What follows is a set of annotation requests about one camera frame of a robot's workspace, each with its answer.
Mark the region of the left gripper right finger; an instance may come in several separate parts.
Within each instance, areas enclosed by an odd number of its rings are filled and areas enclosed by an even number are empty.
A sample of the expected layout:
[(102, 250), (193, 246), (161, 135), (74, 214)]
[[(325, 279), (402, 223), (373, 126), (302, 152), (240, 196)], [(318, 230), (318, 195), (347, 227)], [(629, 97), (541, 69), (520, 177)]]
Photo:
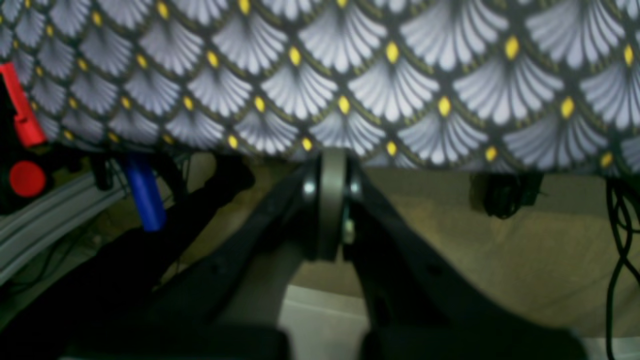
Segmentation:
[(503, 309), (420, 237), (347, 150), (320, 153), (320, 259), (352, 262), (374, 328), (541, 333)]

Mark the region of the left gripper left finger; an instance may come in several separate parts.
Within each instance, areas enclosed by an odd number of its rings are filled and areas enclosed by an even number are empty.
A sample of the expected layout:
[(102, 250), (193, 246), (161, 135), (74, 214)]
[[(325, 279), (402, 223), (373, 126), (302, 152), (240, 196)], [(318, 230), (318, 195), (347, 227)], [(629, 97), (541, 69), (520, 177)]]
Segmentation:
[(276, 327), (288, 284), (317, 249), (320, 160), (304, 162), (218, 249), (151, 299), (145, 319), (180, 327)]

